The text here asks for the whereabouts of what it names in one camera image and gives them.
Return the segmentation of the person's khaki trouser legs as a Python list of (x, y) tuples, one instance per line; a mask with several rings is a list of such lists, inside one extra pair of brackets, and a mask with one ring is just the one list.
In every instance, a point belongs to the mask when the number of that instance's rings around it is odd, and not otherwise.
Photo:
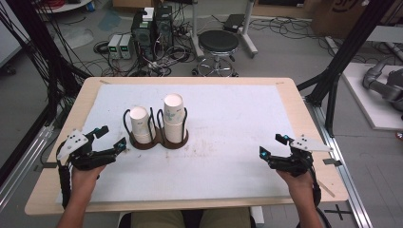
[(136, 212), (131, 228), (252, 228), (248, 208)]

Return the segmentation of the black computer tower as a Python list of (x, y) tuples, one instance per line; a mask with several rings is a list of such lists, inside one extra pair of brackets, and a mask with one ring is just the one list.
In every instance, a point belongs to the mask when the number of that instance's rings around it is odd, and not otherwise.
[(133, 17), (131, 33), (136, 43), (137, 51), (147, 60), (155, 59), (153, 45), (155, 43), (155, 23), (145, 21), (144, 10), (137, 11)]
[(161, 47), (164, 49), (171, 48), (173, 46), (172, 7), (159, 6), (156, 8), (154, 19)]

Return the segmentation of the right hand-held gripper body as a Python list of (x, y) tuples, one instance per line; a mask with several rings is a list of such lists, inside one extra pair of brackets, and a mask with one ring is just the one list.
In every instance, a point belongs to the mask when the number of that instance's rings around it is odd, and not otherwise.
[(331, 152), (332, 147), (324, 144), (315, 139), (301, 135), (294, 139), (291, 143), (291, 154), (285, 158), (286, 163), (275, 165), (276, 170), (290, 173), (293, 177), (305, 174), (309, 169), (313, 168), (313, 155), (314, 151)]

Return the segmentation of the black wire cup holder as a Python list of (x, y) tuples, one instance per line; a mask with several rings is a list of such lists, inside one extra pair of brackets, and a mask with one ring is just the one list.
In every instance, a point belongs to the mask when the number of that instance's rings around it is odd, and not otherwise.
[(189, 139), (189, 133), (186, 128), (187, 109), (184, 110), (184, 119), (182, 123), (170, 124), (163, 119), (163, 111), (160, 109), (157, 116), (151, 115), (148, 118), (148, 123), (152, 125), (151, 131), (146, 142), (139, 142), (135, 135), (127, 127), (126, 115), (130, 112), (128, 109), (123, 116), (125, 131), (128, 135), (129, 142), (132, 146), (139, 150), (151, 149), (157, 144), (160, 144), (167, 149), (179, 149), (186, 145)]

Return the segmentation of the flat black box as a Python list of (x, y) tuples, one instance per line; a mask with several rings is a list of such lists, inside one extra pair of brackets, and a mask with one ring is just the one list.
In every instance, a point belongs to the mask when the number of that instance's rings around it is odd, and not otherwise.
[(230, 32), (237, 32), (244, 20), (243, 14), (230, 14), (223, 24), (223, 29)]

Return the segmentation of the open cardboard box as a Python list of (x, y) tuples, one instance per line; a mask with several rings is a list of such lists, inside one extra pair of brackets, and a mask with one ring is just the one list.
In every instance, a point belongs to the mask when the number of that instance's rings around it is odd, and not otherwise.
[(160, 0), (112, 0), (116, 8), (151, 8), (160, 3)]

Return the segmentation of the black metal frame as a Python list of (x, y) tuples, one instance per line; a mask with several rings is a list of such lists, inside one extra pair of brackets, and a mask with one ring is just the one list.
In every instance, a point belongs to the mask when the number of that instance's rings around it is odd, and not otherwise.
[(324, 127), (331, 137), (334, 136), (338, 81), (393, 2), (394, 0), (370, 0), (331, 63), (320, 74), (297, 86), (298, 91), (314, 86), (313, 91), (305, 97), (307, 103), (314, 107), (321, 107), (323, 99), (328, 97)]
[(31, 0), (6, 0), (6, 3), (26, 31), (29, 41), (26, 43), (22, 39), (22, 30), (14, 25), (2, 9), (0, 21), (22, 46), (47, 86), (46, 111), (47, 123), (50, 123), (57, 117), (60, 102), (64, 103), (63, 110), (69, 113), (84, 80), (90, 75), (64, 58)]

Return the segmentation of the white round table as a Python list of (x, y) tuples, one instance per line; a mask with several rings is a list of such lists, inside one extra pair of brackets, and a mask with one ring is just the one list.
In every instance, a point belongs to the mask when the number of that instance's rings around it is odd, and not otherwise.
[(51, 7), (49, 4), (42, 1), (39, 5), (35, 7), (35, 10), (39, 13), (58, 13), (65, 12), (70, 10), (76, 10), (78, 8), (84, 7), (87, 4), (91, 3), (93, 0), (80, 0), (79, 3), (70, 4), (67, 0), (60, 7)]

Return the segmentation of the thin wooden stick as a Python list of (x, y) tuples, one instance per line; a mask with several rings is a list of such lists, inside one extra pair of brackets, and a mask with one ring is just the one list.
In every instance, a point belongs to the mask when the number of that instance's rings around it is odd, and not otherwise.
[(335, 198), (336, 195), (334, 192), (332, 192), (324, 183), (322, 183), (320, 180), (317, 181), (318, 185), (325, 190), (332, 198)]

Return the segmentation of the short stack of paper cups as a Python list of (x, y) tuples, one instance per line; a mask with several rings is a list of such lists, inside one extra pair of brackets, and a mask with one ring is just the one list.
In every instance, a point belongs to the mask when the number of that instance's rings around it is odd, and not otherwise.
[(132, 134), (137, 143), (151, 143), (155, 137), (155, 127), (148, 111), (142, 106), (134, 106), (129, 111)]

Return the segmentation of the black round stool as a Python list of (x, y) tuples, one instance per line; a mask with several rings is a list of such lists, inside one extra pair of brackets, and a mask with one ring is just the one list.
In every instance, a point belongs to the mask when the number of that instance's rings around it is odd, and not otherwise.
[(199, 36), (198, 47), (209, 56), (202, 58), (191, 73), (203, 77), (237, 77), (238, 73), (228, 59), (235, 61), (233, 55), (238, 50), (239, 43), (235, 34), (225, 30), (203, 32)]

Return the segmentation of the aluminium rail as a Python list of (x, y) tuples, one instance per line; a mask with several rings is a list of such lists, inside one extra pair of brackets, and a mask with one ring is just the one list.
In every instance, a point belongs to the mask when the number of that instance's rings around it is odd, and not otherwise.
[(54, 131), (53, 126), (42, 126), (23, 148), (22, 157), (11, 169), (10, 175), (0, 186), (0, 213), (6, 208), (18, 186), (27, 175), (41, 151), (45, 148)]
[(328, 130), (325, 128), (325, 113), (321, 107), (315, 107), (312, 104), (305, 103), (320, 134), (321, 139), (329, 146), (333, 148), (330, 153), (332, 159), (341, 162), (341, 165), (336, 167), (336, 170), (341, 177), (341, 180), (348, 193), (348, 205), (352, 212), (355, 224), (357, 228), (374, 228), (369, 215), (365, 209), (365, 206), (359, 196), (359, 193), (355, 187), (353, 178), (349, 172), (348, 166), (344, 161), (341, 150), (336, 142), (336, 139), (331, 136)]

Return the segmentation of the tall stack of paper cups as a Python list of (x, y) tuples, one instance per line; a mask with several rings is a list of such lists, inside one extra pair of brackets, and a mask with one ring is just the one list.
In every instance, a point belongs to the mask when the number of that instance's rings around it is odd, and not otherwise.
[(163, 99), (163, 121), (165, 136), (171, 143), (180, 143), (185, 137), (182, 132), (184, 114), (182, 96), (167, 94)]

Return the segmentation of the white table mat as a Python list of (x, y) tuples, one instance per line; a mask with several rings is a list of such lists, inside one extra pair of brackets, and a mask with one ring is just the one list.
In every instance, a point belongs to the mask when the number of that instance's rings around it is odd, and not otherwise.
[(83, 126), (107, 126), (96, 151), (125, 137), (126, 110), (159, 110), (170, 93), (183, 97), (188, 142), (179, 149), (129, 146), (98, 179), (95, 202), (282, 198), (288, 190), (259, 156), (261, 148), (286, 157), (276, 134), (292, 126), (273, 85), (102, 85)]

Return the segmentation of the large printed cardboard box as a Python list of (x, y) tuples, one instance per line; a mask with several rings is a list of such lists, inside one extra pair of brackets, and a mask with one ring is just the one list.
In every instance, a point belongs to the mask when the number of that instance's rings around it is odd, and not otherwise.
[(321, 0), (311, 22), (316, 36), (346, 38), (369, 0)]

